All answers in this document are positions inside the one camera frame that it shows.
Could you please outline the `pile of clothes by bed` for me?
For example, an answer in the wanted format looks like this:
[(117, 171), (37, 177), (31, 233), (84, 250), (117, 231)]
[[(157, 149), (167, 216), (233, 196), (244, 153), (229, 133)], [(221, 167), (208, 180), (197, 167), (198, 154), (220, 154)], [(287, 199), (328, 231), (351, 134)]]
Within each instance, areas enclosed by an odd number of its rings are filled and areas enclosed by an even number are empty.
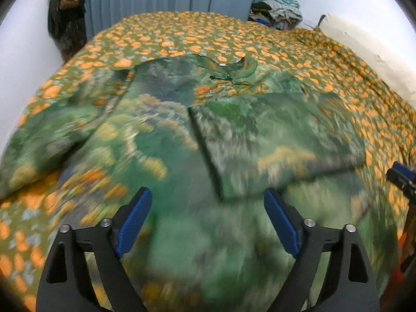
[(292, 30), (302, 21), (296, 0), (264, 0), (250, 7), (248, 20), (277, 30)]

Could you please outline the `clothes hanging on coat rack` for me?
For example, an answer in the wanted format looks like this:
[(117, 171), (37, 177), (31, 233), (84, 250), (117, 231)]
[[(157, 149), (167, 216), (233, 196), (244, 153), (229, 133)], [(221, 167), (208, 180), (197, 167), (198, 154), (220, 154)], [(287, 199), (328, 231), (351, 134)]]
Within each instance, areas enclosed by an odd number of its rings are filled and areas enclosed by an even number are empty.
[(68, 62), (87, 42), (85, 0), (49, 0), (48, 32), (63, 62)]

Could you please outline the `orange fluffy garment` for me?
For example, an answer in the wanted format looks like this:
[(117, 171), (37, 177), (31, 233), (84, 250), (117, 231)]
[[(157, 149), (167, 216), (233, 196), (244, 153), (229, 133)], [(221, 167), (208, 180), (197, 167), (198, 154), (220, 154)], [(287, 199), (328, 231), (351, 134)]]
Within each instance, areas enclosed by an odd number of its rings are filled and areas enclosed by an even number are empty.
[(381, 296), (381, 311), (415, 311), (415, 206), (399, 238), (400, 258)]

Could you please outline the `cream pillow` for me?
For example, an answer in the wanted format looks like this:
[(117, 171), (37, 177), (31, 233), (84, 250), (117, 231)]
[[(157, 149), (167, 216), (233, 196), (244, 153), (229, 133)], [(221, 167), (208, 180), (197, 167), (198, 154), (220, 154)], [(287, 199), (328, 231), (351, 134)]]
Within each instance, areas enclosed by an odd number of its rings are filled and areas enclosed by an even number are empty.
[(346, 45), (385, 82), (390, 89), (415, 106), (415, 57), (402, 49), (393, 49), (372, 39), (338, 16), (326, 14), (319, 29), (328, 37)]

